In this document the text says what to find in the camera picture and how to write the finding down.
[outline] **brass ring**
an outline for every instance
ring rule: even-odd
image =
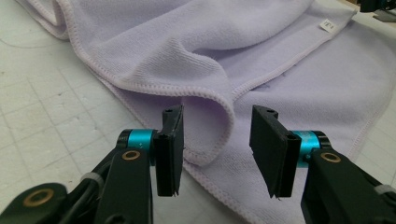
[[[34,197],[38,194],[45,194],[43,198],[35,200]],[[35,192],[29,194],[24,200],[23,205],[25,207],[37,207],[43,203],[46,203],[53,197],[53,189],[38,189]]]
[[[139,158],[140,156],[140,152],[132,150],[132,151],[127,151],[124,154],[122,154],[122,158],[125,161],[133,161],[136,160],[137,158]]]
[[[330,161],[330,162],[340,162],[341,158],[335,154],[332,154],[330,152],[323,152],[322,154],[320,154],[320,157],[323,158],[323,160],[325,161]]]

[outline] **towel tag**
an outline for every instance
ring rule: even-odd
[[[329,32],[329,33],[334,32],[334,30],[337,28],[337,26],[336,26],[334,23],[332,23],[331,21],[329,21],[328,19],[324,20],[324,21],[320,24],[320,27],[321,27],[323,30],[325,30],[325,31],[327,31],[327,32]]]

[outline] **white table surface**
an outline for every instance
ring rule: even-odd
[[[73,189],[126,128],[142,126],[70,43],[51,36],[18,3],[0,1],[0,211],[38,184]],[[356,163],[396,188],[396,91]],[[154,217],[160,224],[243,223],[186,172],[179,196],[159,198],[154,192]]]

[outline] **towel fold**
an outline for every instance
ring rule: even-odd
[[[353,158],[396,79],[393,42],[312,0],[17,1],[69,38],[144,126],[161,128],[158,114],[183,104],[186,170],[251,223],[302,223],[305,175],[291,199],[269,199],[248,148],[253,104]]]

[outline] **towel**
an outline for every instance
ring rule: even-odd
[[[306,172],[292,198],[269,198],[248,148],[253,104],[353,159],[396,79],[394,41],[311,0],[17,1],[144,126],[183,104],[185,169],[250,223],[303,223]]]

